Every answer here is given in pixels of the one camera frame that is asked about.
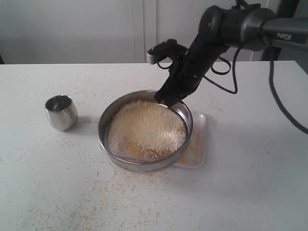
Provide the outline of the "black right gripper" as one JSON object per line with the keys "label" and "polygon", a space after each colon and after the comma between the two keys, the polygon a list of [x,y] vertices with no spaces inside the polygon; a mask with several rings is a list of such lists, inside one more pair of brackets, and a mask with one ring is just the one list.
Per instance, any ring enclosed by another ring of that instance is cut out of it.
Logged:
{"label": "black right gripper", "polygon": [[218,57],[226,51],[226,45],[215,41],[203,41],[197,36],[189,47],[180,67],[158,90],[154,99],[166,106],[174,106],[198,88],[203,75]]}

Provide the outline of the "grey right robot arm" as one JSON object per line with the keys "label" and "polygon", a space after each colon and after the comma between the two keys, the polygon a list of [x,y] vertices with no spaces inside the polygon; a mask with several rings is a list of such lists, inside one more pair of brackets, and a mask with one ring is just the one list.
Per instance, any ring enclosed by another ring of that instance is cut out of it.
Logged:
{"label": "grey right robot arm", "polygon": [[169,76],[154,99],[173,106],[196,91],[203,76],[229,48],[261,51],[269,45],[307,51],[308,20],[277,18],[272,10],[259,4],[229,10],[211,6],[203,13],[189,48],[168,39],[148,50],[150,64],[172,60]]}

